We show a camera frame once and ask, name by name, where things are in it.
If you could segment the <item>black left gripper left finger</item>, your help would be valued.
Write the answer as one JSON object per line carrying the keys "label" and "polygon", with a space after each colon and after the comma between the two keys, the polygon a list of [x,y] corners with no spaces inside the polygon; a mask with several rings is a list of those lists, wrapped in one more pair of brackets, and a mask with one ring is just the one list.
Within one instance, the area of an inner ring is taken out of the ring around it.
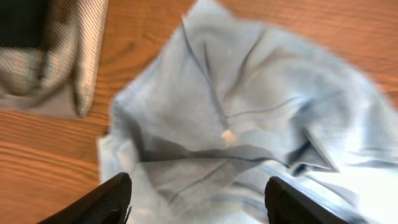
{"label": "black left gripper left finger", "polygon": [[118,173],[39,224],[126,224],[131,212],[131,192],[129,174]]}

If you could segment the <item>light blue printed t-shirt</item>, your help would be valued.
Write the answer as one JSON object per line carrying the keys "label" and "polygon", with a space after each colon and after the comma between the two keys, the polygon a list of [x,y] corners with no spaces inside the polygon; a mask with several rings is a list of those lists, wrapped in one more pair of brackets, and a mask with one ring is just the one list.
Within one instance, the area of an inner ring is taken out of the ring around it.
{"label": "light blue printed t-shirt", "polygon": [[101,180],[129,223],[267,223],[269,178],[356,221],[397,222],[397,111],[362,72],[281,28],[198,1],[114,98]]}

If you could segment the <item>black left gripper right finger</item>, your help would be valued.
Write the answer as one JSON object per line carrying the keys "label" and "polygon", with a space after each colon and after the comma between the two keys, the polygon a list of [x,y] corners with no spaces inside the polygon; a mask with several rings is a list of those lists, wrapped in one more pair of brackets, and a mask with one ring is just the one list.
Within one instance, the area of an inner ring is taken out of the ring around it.
{"label": "black left gripper right finger", "polygon": [[271,177],[265,187],[265,206],[270,224],[350,224],[299,192],[279,177]]}

